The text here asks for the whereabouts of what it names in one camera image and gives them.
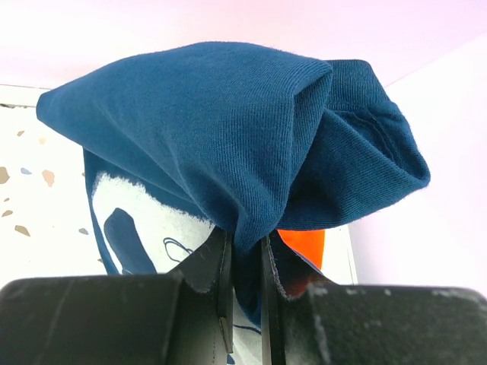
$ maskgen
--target blue fabric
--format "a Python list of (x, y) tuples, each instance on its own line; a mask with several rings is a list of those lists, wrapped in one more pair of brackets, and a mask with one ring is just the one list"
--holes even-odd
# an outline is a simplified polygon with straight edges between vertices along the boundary
[(358, 60), (198, 43), (51, 90), (37, 117), (83, 146), (87, 177), (110, 166), (234, 233), (235, 290), (254, 323), (259, 238), (347, 224), (430, 181), (408, 122)]

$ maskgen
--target speckled countertop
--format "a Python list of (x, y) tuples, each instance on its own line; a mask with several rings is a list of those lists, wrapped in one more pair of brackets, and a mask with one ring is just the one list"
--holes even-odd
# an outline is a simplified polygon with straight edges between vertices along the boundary
[(0, 287), (15, 278), (105, 271), (91, 232), (81, 148), (0, 106)]

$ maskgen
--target scuff mark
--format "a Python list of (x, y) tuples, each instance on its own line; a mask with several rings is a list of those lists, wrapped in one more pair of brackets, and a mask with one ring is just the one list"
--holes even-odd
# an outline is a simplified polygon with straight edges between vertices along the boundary
[(323, 327), (323, 323), (321, 322), (321, 317), (317, 314), (313, 315), (314, 317), (314, 329), (316, 330), (316, 337), (318, 342), (318, 348), (320, 349), (320, 353), (325, 364), (331, 364), (332, 358), (329, 355), (329, 348), (328, 348), (328, 340), (326, 339), (326, 332), (325, 328)]
[(316, 286), (314, 288), (314, 294), (316, 294), (316, 295), (327, 295), (328, 294), (328, 289), (326, 289), (325, 287), (318, 287), (318, 286)]
[(49, 330), (47, 331), (46, 334), (46, 342), (44, 342), (44, 349), (39, 353), (37, 356), (36, 362), (34, 363), (35, 365), (40, 365), (42, 363), (42, 360), (44, 358), (44, 354), (47, 352), (49, 349), (49, 346), (51, 345), (51, 341), (53, 340), (54, 336), (54, 331), (56, 330), (56, 326), (59, 321), (59, 316), (61, 316), (61, 311), (64, 306), (64, 303), (66, 301), (66, 298), (68, 298), (69, 292), (72, 289), (74, 281), (70, 281), (68, 286), (66, 287), (66, 290), (61, 296), (61, 299), (59, 299), (58, 305), (56, 307), (56, 310), (54, 311), (53, 318), (51, 319), (51, 323), (49, 324)]

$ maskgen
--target folded t-shirt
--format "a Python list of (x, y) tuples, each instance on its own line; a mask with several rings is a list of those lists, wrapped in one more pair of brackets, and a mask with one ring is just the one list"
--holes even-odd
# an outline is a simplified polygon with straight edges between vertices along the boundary
[(37, 116), (84, 148), (108, 272), (165, 272), (216, 225), (235, 235), (234, 288), (257, 326), (261, 237), (347, 224), (430, 180), (408, 122), (358, 60), (198, 43), (51, 90)]

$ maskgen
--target white surface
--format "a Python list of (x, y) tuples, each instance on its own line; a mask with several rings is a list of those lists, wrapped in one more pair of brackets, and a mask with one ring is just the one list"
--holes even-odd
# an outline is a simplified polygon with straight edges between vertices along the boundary
[[(10, 176), (0, 184), (0, 216), (12, 212), (0, 217), (0, 287), (16, 278), (104, 274), (80, 147), (38, 122), (34, 109), (0, 107), (0, 167)], [(22, 167), (31, 174), (23, 174)], [(44, 170), (54, 173), (52, 187)], [(17, 225), (30, 236), (17, 232)], [(81, 228), (88, 235), (79, 233)]]
[(387, 88), (431, 185), (350, 224), (360, 283), (470, 287), (487, 295), (487, 34)]

